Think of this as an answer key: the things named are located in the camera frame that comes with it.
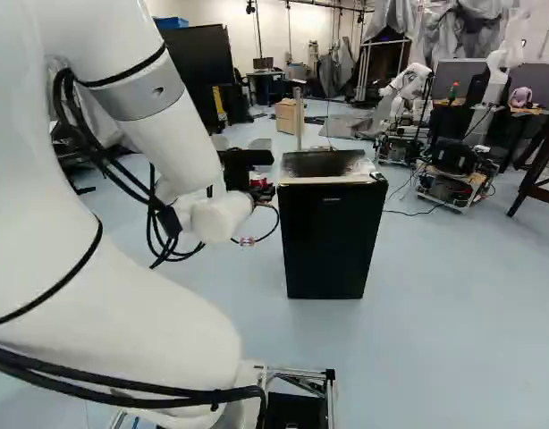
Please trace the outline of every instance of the black stand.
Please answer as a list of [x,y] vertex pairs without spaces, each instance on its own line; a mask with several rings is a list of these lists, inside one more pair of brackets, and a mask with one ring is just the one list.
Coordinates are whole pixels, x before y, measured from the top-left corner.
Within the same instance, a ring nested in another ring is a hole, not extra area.
[[[549,204],[549,190],[541,188],[543,185],[549,183],[549,178],[543,181],[538,181],[539,177],[543,173],[543,170],[549,163],[549,121],[544,126],[544,134],[546,135],[545,141],[543,141],[543,144],[537,152],[535,161],[533,161],[533,164],[528,168],[527,174],[519,187],[519,195],[507,213],[509,217],[513,217],[515,213],[517,213],[517,210],[527,197],[532,197]],[[525,150],[525,153],[519,158],[517,163],[524,164],[527,161],[527,159],[535,151],[535,147],[538,146],[537,142],[537,139],[533,139],[533,141],[531,141],[531,144]]]

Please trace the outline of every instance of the table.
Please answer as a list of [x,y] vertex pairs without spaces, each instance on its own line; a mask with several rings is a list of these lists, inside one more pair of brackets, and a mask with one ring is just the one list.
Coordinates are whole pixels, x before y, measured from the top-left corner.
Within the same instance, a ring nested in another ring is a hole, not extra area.
[[[278,92],[271,92],[271,87],[273,85],[273,82],[276,80],[276,76],[279,77],[279,80],[282,80],[284,77],[284,71],[255,71],[252,73],[247,73],[247,78],[249,79],[249,82],[251,80],[254,80],[254,87],[255,87],[255,94],[257,94],[258,90],[257,88],[260,86],[259,82],[263,81],[263,87],[265,88],[265,100],[268,106],[271,106],[271,96],[279,94]],[[252,94],[250,97],[250,103],[252,105]]]

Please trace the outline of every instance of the metal pole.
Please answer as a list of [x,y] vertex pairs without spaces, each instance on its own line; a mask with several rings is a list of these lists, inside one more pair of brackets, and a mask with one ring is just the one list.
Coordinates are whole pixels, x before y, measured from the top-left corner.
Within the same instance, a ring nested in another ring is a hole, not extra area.
[[[362,2],[362,8],[366,9],[366,0],[364,0]],[[362,13],[362,22],[360,23],[360,43],[358,44],[358,49],[360,49],[362,47],[362,40],[364,39],[364,18],[365,18],[365,13],[366,12]]]
[[334,429],[334,381],[326,382],[326,403],[328,404],[328,429]]
[[255,12],[257,13],[258,56],[263,57],[263,42],[260,39],[260,24],[258,22],[258,0],[255,0]]
[[341,21],[341,17],[342,17],[342,8],[340,8],[340,10],[338,11],[338,32],[336,33],[337,36],[336,38],[340,39],[340,21]]
[[364,68],[364,62],[366,61],[366,48],[361,47],[360,48],[362,52],[360,53],[360,66],[358,68],[358,86],[356,87],[356,100],[357,101],[363,101],[360,99],[360,92],[362,88],[362,76],[364,75],[364,71],[362,70]]
[[408,38],[402,39],[402,40],[387,40],[385,42],[367,42],[363,43],[362,46],[380,46],[380,45],[391,45],[392,43],[403,43],[406,44],[408,42],[411,42]]
[[291,55],[292,59],[292,42],[291,42],[291,6],[286,3],[286,15],[288,17],[289,22],[289,54]]
[[400,74],[401,71],[401,59],[403,58],[403,48],[406,47],[406,44],[401,42],[401,50],[400,50],[400,60],[398,60],[398,72],[396,73],[396,76]]
[[296,101],[296,113],[295,113],[295,131],[296,131],[296,150],[302,150],[302,127],[304,119],[302,118],[302,96],[300,93],[300,87],[294,89],[294,100]]
[[313,6],[322,6],[322,7],[330,7],[332,9],[342,9],[343,11],[353,11],[353,12],[363,12],[363,13],[369,13],[369,12],[373,12],[375,9],[374,8],[371,8],[371,9],[367,9],[366,8],[363,8],[363,9],[357,9],[355,7],[348,7],[348,6],[337,6],[335,4],[328,4],[328,3],[322,3],[322,2],[317,2],[317,1],[313,1],[313,0],[289,0],[291,3],[302,3],[302,4],[311,4]]
[[366,58],[365,58],[365,65],[364,65],[364,76],[363,76],[363,81],[362,81],[362,88],[360,89],[361,90],[361,96],[362,96],[362,101],[366,101],[366,85],[367,85],[367,72],[368,72],[368,68],[370,66],[370,53],[371,53],[371,50],[372,50],[372,46],[368,46],[367,47],[367,52],[366,52]]

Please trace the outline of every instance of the electronic equipment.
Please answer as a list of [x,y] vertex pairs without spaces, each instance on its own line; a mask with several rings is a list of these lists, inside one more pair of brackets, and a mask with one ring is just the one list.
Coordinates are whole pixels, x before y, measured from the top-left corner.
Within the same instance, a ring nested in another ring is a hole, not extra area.
[[486,147],[440,139],[431,162],[418,163],[418,196],[464,211],[487,197],[499,167],[485,158]]
[[272,56],[253,58],[253,69],[255,70],[272,70],[274,65],[275,59]]
[[438,139],[431,149],[431,165],[453,175],[469,175],[475,170],[478,156],[461,140]]

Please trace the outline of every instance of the white wall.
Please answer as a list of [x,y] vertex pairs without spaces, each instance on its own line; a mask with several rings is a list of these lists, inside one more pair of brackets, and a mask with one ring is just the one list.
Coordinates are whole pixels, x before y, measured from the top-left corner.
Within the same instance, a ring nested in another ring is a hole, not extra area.
[[541,61],[549,63],[549,39],[546,42],[543,55],[539,58],[539,51],[545,42],[545,36],[549,30],[549,0],[520,0],[521,8],[527,8],[541,4],[535,8],[528,20],[527,35],[525,39],[525,61]]
[[[358,0],[343,0],[344,6],[352,6]],[[190,26],[217,24],[227,26],[231,40],[232,59],[241,73],[251,72],[252,59],[258,57],[258,40],[255,15],[245,12],[245,0],[146,0],[153,16],[179,16],[189,21]],[[274,65],[284,67],[284,53],[289,50],[288,18],[285,2],[281,0],[258,0],[260,32],[263,56],[272,56]],[[291,3],[292,57],[295,62],[308,61],[308,41],[317,40],[320,54],[325,54],[332,39],[334,14],[334,38],[338,34],[339,12],[310,4]],[[367,14],[365,23],[370,20]],[[340,37],[352,36],[353,51],[358,52],[360,25],[352,12],[343,11]]]

